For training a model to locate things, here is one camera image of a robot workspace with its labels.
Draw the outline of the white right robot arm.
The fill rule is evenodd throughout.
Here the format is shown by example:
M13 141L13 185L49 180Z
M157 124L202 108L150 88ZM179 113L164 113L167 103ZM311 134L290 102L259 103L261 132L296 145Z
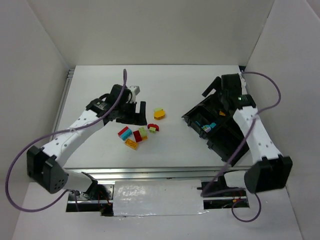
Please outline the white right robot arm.
M211 90L215 90L223 111L233 118L244 136L214 179L222 175L242 147L248 145L252 166L244 173L245 188L251 194L283 189L287 184L293 161L278 150L260 119L260 114L276 107L282 96L278 96L275 104L257 109L252 96L243 94L241 78L240 73L216 77L202 94L206 97Z

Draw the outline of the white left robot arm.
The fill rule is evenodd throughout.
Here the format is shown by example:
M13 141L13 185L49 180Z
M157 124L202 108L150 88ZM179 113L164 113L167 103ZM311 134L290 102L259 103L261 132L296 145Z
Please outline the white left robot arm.
M136 112L136 96L139 86L123 87L115 84L110 93L92 100L80 117L67 129L58 134L52 141L38 148L28 149L27 174L49 193L75 190L92 196L99 189L96 179L85 172L74 172L64 169L70 156L95 132L108 122L145 126L146 102L140 103Z

